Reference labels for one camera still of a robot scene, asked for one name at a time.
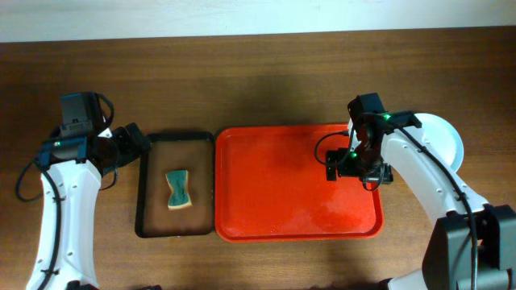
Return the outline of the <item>green and yellow sponge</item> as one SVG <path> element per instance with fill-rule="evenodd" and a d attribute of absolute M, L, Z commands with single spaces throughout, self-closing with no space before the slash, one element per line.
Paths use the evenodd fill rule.
<path fill-rule="evenodd" d="M 189 195 L 189 173 L 187 170 L 167 172 L 165 178 L 171 194 L 168 201 L 169 210 L 179 210 L 192 205 Z"/>

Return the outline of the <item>white plate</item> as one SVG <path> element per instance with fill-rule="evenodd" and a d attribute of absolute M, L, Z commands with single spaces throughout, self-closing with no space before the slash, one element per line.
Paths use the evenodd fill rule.
<path fill-rule="evenodd" d="M 445 163 L 457 172 L 464 160 L 464 145 L 458 131 L 437 115 L 417 113 L 415 116 L 422 123 L 424 143 L 430 144 Z"/>

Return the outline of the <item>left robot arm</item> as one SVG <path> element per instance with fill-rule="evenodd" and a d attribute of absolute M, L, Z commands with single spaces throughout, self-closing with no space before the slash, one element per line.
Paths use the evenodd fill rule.
<path fill-rule="evenodd" d="M 60 99 L 62 123 L 32 164 L 41 174 L 44 209 L 29 289 L 96 289 L 94 212 L 102 178 L 146 154 L 135 123 L 111 130 L 114 106 L 102 94 Z"/>

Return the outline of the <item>black rectangular tray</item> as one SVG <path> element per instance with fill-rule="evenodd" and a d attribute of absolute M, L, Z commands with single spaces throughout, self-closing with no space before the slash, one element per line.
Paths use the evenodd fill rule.
<path fill-rule="evenodd" d="M 214 136 L 208 131 L 150 134 L 140 158 L 135 233 L 141 238 L 209 234 L 214 229 Z M 169 208 L 170 172 L 188 173 L 189 205 Z"/>

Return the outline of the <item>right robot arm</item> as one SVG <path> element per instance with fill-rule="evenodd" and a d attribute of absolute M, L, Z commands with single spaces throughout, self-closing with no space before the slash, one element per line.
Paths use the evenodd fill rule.
<path fill-rule="evenodd" d="M 491 205 L 446 164 L 410 110 L 385 110 L 377 93 L 355 97 L 343 135 L 348 145 L 328 151 L 326 178 L 357 178 L 364 189 L 393 182 L 397 171 L 434 229 L 420 269 L 382 281 L 388 290 L 515 287 L 515 212 Z"/>

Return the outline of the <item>red plastic tray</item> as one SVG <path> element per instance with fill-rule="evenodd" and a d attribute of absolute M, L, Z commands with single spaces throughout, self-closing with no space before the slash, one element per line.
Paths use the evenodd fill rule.
<path fill-rule="evenodd" d="M 371 238 L 381 195 L 328 181 L 318 159 L 347 145 L 344 123 L 230 127 L 215 141 L 214 224 L 228 242 Z"/>

